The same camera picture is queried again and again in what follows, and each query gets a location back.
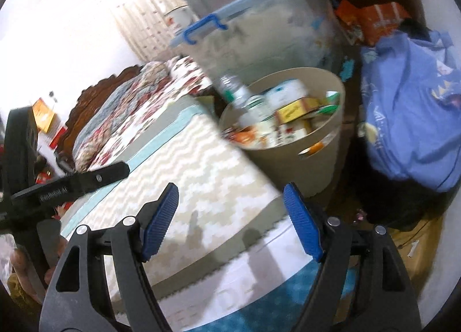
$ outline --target chevron patterned mattress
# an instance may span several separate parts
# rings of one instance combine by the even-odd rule
[[[70,238],[80,224],[113,226],[175,183],[179,207],[159,253],[145,265],[157,298],[212,274],[286,214],[279,191],[220,137],[214,118],[190,96],[169,106],[119,160],[128,163],[130,176],[77,201],[63,218],[62,234]],[[112,258],[105,264],[114,308],[123,311]]]

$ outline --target metal screw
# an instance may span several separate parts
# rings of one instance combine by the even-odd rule
[[[82,235],[86,233],[87,230],[88,230],[88,227],[86,225],[81,225],[77,228],[76,232],[77,232],[77,235]]]
[[[136,218],[134,216],[128,216],[125,219],[123,219],[123,225],[129,227],[130,225],[133,225],[136,222]]]
[[[341,224],[341,221],[336,216],[331,216],[328,218],[327,223],[332,227],[338,227]]]
[[[385,235],[387,233],[386,228],[384,228],[382,225],[377,225],[375,227],[375,231],[379,235]]]

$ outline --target beige bucket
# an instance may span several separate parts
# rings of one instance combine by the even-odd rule
[[[272,149],[242,149],[275,184],[279,190],[295,182],[305,197],[314,196],[325,189],[333,178],[335,162],[339,148],[340,127],[343,121],[345,91],[338,76],[319,68],[293,68],[273,73],[250,85],[250,90],[259,94],[279,83],[297,78],[303,82],[309,94],[323,97],[327,91],[341,94],[340,107],[319,129],[301,140]],[[220,120],[220,129],[226,129],[237,121],[237,113],[229,105]],[[305,149],[322,141],[328,134],[337,131],[337,135],[323,149],[311,156],[301,155]]]

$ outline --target blue container lid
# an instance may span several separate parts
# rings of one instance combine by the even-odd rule
[[[181,34],[179,34],[171,40],[170,46],[176,47],[182,44],[183,42],[186,42],[189,45],[196,44],[197,41],[190,39],[192,33],[195,33],[196,35],[201,35],[207,31],[210,31],[213,28],[220,28],[222,30],[226,30],[227,25],[222,24],[221,20],[224,20],[242,11],[245,11],[263,1],[266,0],[235,0],[186,28]]]

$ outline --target blue plastic bag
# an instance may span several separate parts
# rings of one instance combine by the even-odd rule
[[[361,89],[372,167],[444,192],[461,175],[461,72],[450,36],[430,38],[396,32],[363,48]]]

